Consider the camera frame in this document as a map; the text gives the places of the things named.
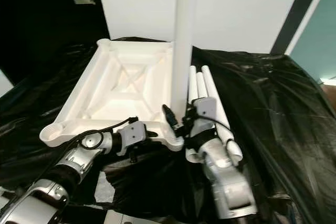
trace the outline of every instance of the cable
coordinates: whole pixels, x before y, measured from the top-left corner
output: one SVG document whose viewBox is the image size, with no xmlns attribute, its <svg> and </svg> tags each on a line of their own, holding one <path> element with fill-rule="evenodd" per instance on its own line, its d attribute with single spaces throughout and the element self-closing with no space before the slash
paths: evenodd
<svg viewBox="0 0 336 224">
<path fill-rule="evenodd" d="M 200 119 L 206 119 L 215 123 L 220 124 L 221 126 L 223 126 L 225 129 L 227 129 L 228 131 L 230 131 L 232 133 L 232 131 L 230 130 L 229 126 L 225 125 L 224 123 L 214 119 L 214 118 L 208 118 L 207 116 L 203 116 L 203 115 L 197 115 L 196 118 L 200 118 Z"/>
<path fill-rule="evenodd" d="M 111 131 L 113 130 L 114 128 L 116 127 L 119 127 L 127 122 L 130 122 L 130 121 L 134 121 L 134 120 L 137 120 L 138 118 L 135 117 L 135 118 L 127 118 L 126 120 L 120 122 L 120 123 L 117 123 L 113 126 L 110 126 L 110 127 L 107 127 L 107 128 L 103 128 L 103 129 L 100 129 L 100 130 L 88 130 L 88 131 L 84 131 L 76 136 L 74 136 L 72 139 L 70 139 L 68 142 L 68 145 L 67 147 L 61 152 L 60 155 L 58 155 L 54 160 L 52 160 L 49 165 L 46 167 L 46 169 L 44 169 L 44 171 L 34 180 L 34 182 L 38 181 L 56 162 L 58 162 L 67 152 L 68 150 L 74 145 L 76 144 L 79 140 L 83 139 L 85 136 L 87 135 L 90 135 L 90 134 L 95 134 L 95 133 L 99 133 L 101 134 L 101 140 L 99 141 L 98 144 L 96 144 L 95 148 L 97 148 L 103 141 L 103 132 L 108 132 L 108 131 Z M 80 145 L 83 147 L 83 148 L 86 148 L 87 150 L 92 150 L 94 149 L 93 147 L 85 147 L 83 144 L 81 144 L 80 142 Z"/>
</svg>

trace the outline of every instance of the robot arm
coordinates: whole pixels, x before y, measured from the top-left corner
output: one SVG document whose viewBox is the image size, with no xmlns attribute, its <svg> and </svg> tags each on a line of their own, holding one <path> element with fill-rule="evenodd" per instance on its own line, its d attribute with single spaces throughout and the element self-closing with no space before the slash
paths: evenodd
<svg viewBox="0 0 336 224">
<path fill-rule="evenodd" d="M 189 107 L 183 124 L 178 124 L 174 113 L 164 105 L 167 122 L 176 137 L 185 138 L 187 160 L 190 161 L 188 154 L 192 153 L 191 162 L 202 163 L 212 184 L 218 217 L 230 219 L 255 214 L 257 207 L 250 185 L 235 167 L 243 156 L 233 140 L 210 70 L 208 66 L 202 67 L 203 73 L 196 74 L 193 66 L 190 70 Z"/>
<path fill-rule="evenodd" d="M 98 132 L 85 136 L 20 198 L 8 204 L 0 224 L 59 223 L 62 210 L 90 171 L 95 157 L 110 152 L 124 155 L 129 146 L 146 137 L 145 125 L 140 121 L 116 133 Z"/>
</svg>

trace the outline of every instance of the white plastic tray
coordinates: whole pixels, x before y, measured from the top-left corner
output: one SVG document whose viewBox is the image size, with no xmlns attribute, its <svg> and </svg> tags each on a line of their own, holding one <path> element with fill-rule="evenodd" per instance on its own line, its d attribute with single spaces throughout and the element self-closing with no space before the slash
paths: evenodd
<svg viewBox="0 0 336 224">
<path fill-rule="evenodd" d="M 162 104 L 170 105 L 172 44 L 98 40 L 87 65 L 55 121 L 40 132 L 50 147 L 75 135 L 138 116 L 164 138 Z"/>
</svg>

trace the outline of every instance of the white cylinder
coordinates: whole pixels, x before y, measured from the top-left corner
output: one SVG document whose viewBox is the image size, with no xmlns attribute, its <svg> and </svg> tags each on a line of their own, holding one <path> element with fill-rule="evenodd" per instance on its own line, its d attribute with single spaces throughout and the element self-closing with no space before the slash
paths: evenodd
<svg viewBox="0 0 336 224">
<path fill-rule="evenodd" d="M 189 68 L 189 88 L 188 88 L 188 103 L 191 104 L 192 100 L 198 98 L 197 81 L 196 81 L 196 68 L 190 66 Z"/>
<path fill-rule="evenodd" d="M 204 83 L 204 78 L 202 72 L 198 72 L 196 74 L 197 78 L 197 92 L 198 92 L 198 97 L 207 97 L 208 93 L 206 91 L 205 83 Z"/>
<path fill-rule="evenodd" d="M 202 73 L 204 77 L 204 82 L 206 85 L 206 90 L 208 92 L 209 97 L 213 97 L 216 99 L 216 119 L 226 126 L 228 128 L 230 127 L 229 122 L 227 120 L 221 99 L 219 98 L 216 85 L 214 83 L 214 80 L 212 78 L 211 72 L 209 70 L 208 66 L 202 66 Z M 226 128 L 221 126 L 220 124 L 216 123 L 217 127 L 217 133 L 220 139 L 223 141 L 223 144 L 226 145 L 227 140 L 234 139 L 233 134 L 231 131 L 228 131 Z"/>
<path fill-rule="evenodd" d="M 227 143 L 227 151 L 229 152 L 231 159 L 235 166 L 238 165 L 238 162 L 243 159 L 243 153 L 239 145 L 235 141 L 229 141 Z"/>
<path fill-rule="evenodd" d="M 185 158 L 190 163 L 201 163 L 202 159 L 199 157 L 198 153 L 194 149 L 185 149 Z"/>
<path fill-rule="evenodd" d="M 171 108 L 178 121 L 186 109 L 195 10 L 196 0 L 176 0 Z"/>
</svg>

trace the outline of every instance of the black plastic sheet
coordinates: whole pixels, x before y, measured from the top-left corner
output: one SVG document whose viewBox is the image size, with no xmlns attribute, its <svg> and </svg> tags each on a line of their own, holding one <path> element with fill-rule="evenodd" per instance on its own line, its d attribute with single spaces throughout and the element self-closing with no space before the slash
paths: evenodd
<svg viewBox="0 0 336 224">
<path fill-rule="evenodd" d="M 140 38 L 121 40 L 146 41 Z M 94 45 L 72 45 L 0 98 L 0 186 L 27 187 L 59 155 L 40 130 L 51 123 L 85 66 Z M 289 57 L 193 49 L 192 64 L 209 65 L 235 139 L 240 169 L 251 180 L 259 214 L 249 223 L 336 223 L 335 113 L 315 82 Z M 160 144 L 128 156 L 99 157 L 71 204 L 99 205 L 124 214 L 188 223 L 216 219 L 209 182 L 184 152 Z M 99 171 L 115 188 L 112 203 L 97 203 Z"/>
</svg>

